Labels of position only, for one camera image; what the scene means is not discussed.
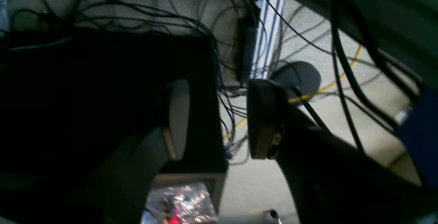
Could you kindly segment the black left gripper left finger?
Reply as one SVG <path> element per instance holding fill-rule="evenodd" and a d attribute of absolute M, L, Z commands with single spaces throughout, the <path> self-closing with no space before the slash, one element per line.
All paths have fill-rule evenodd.
<path fill-rule="evenodd" d="M 155 176 L 183 158 L 190 117 L 186 79 L 165 88 L 163 124 L 133 135 L 94 166 L 66 168 L 22 189 L 1 193 L 1 222 L 139 224 Z"/>

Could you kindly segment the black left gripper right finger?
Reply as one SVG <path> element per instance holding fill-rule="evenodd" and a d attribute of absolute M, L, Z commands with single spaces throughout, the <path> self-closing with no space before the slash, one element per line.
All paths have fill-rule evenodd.
<path fill-rule="evenodd" d="M 435 224 L 437 191 L 410 183 L 319 127 L 267 79 L 247 86 L 250 155 L 275 160 L 301 224 Z"/>

